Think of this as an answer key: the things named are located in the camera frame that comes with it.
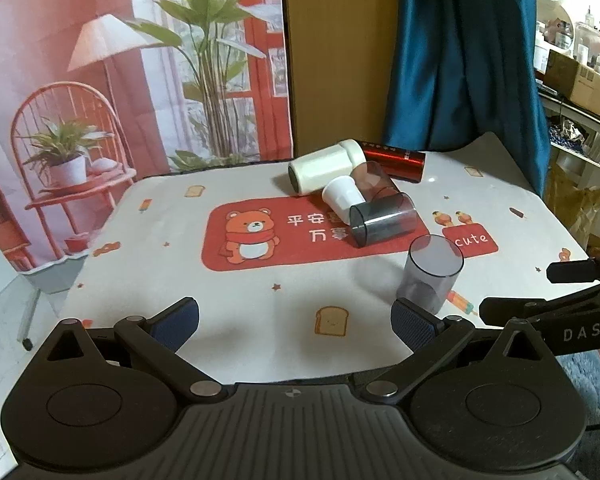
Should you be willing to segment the clear purple plastic cup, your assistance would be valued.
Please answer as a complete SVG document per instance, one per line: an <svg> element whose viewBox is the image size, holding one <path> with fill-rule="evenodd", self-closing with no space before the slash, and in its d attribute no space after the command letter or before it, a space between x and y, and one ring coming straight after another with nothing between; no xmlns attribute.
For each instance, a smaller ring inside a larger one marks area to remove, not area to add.
<svg viewBox="0 0 600 480"><path fill-rule="evenodd" d="M437 315L463 266L460 248L446 237L434 234L416 237L408 250L396 296Z"/></svg>

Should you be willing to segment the clear grey plastic cup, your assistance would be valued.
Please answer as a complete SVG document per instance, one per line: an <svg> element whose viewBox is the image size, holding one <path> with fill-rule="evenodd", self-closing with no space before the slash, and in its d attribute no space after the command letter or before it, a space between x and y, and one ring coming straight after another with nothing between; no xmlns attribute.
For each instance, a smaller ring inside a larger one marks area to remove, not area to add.
<svg viewBox="0 0 600 480"><path fill-rule="evenodd" d="M353 205L349 210L350 232L358 247L366 247L413 233L418 214L410 196L396 193Z"/></svg>

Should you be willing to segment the clear brown plastic cup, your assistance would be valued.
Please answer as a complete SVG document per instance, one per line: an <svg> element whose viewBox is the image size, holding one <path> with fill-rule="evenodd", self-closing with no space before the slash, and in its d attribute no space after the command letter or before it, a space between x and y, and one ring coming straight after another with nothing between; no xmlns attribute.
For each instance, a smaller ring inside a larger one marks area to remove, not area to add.
<svg viewBox="0 0 600 480"><path fill-rule="evenodd" d="M400 193L385 170L373 160L356 166L351 172L351 178L366 202L373 202Z"/></svg>

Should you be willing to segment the small white paper cup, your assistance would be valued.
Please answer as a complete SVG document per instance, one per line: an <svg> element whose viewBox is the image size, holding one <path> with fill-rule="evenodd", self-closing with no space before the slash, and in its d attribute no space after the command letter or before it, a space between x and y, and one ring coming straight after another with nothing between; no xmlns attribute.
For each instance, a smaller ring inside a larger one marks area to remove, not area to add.
<svg viewBox="0 0 600 480"><path fill-rule="evenodd" d="M350 209L362 204L365 198L350 176L330 180L322 191L322 200L347 226L350 224Z"/></svg>

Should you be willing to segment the printed room backdrop cloth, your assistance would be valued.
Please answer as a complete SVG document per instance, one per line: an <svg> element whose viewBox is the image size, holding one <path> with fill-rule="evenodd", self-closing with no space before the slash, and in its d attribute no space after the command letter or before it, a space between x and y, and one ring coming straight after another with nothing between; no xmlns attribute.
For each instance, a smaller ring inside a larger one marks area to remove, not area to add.
<svg viewBox="0 0 600 480"><path fill-rule="evenodd" d="M83 254L133 182L292 151L283 0L0 0L0 252Z"/></svg>

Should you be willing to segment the printed bear table mat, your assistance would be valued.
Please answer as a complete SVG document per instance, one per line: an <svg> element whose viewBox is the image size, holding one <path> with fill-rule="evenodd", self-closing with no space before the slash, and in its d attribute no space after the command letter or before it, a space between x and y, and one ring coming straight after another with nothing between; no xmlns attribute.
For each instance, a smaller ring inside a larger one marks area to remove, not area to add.
<svg viewBox="0 0 600 480"><path fill-rule="evenodd" d="M400 189L422 232L464 250L444 314L475 321L486 297L571 292L545 270L584 250L493 134L428 154ZM368 370L407 356L390 308L410 244L359 248L320 196L294 196L283 162L151 177L124 193L61 313L109 327L193 298L200 322L181 356L226 384Z"/></svg>

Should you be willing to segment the red metal bottle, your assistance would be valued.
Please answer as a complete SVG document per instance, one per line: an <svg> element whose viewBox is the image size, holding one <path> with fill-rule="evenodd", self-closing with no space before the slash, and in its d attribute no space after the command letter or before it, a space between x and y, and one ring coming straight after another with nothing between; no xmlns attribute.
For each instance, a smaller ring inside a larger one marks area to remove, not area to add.
<svg viewBox="0 0 600 480"><path fill-rule="evenodd" d="M384 144L358 141L367 160L378 162L390 177L419 183L424 174L426 154Z"/></svg>

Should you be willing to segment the white cluttered shelf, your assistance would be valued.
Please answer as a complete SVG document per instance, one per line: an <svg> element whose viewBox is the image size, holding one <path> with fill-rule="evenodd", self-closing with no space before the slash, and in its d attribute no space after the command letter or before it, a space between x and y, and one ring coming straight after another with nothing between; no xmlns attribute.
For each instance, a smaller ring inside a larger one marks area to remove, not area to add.
<svg viewBox="0 0 600 480"><path fill-rule="evenodd" d="M536 0L534 67L556 80L545 108L584 129L552 145L600 169L600 0Z"/></svg>

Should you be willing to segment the large white bottle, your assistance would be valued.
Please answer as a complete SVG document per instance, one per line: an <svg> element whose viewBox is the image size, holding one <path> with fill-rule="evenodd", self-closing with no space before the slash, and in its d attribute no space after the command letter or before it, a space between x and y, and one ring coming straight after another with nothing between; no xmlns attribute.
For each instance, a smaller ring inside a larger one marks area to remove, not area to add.
<svg viewBox="0 0 600 480"><path fill-rule="evenodd" d="M288 176L294 192L306 196L321 190L336 177L348 176L364 162L361 145L348 139L295 158L288 164Z"/></svg>

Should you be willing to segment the blue curtain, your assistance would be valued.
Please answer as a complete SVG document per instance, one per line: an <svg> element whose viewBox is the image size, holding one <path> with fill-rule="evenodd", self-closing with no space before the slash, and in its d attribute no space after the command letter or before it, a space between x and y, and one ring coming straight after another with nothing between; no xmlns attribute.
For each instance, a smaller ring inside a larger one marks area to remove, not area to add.
<svg viewBox="0 0 600 480"><path fill-rule="evenodd" d="M451 151L492 132L542 193L550 140L535 25L536 0L399 0L385 142Z"/></svg>

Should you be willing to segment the yellow wooden panel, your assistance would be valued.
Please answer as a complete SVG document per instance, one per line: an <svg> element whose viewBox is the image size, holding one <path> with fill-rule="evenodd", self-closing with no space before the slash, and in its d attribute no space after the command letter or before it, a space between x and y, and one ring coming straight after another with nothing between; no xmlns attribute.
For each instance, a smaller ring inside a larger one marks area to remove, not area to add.
<svg viewBox="0 0 600 480"><path fill-rule="evenodd" d="M399 0L285 0L294 151L384 131Z"/></svg>

